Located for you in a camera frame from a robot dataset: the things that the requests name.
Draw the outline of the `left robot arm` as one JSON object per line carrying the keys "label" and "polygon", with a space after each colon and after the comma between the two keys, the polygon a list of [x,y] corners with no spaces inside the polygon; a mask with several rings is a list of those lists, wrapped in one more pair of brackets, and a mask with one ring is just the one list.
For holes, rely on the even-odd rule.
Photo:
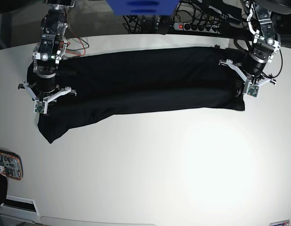
{"label": "left robot arm", "polygon": [[267,63],[271,63],[275,54],[281,53],[280,35],[275,32],[271,20],[271,10],[266,9],[257,0],[242,0],[247,15],[246,22],[252,34],[252,43],[246,37],[234,38],[234,45],[244,53],[241,63],[231,59],[220,60],[219,65],[233,70],[241,79],[236,84],[236,96],[257,97],[261,86],[266,83],[276,85],[276,76],[263,72]]}

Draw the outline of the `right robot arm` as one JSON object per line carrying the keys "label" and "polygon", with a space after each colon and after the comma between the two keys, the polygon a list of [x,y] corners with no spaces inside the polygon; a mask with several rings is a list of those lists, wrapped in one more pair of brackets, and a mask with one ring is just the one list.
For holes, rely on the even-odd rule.
{"label": "right robot arm", "polygon": [[70,87],[60,88],[55,77],[59,74],[58,66],[66,53],[68,41],[65,37],[67,22],[66,10],[74,7],[74,0],[46,0],[48,12],[41,21],[40,41],[32,54],[31,79],[19,84],[25,89],[33,101],[50,103],[58,97],[76,91]]}

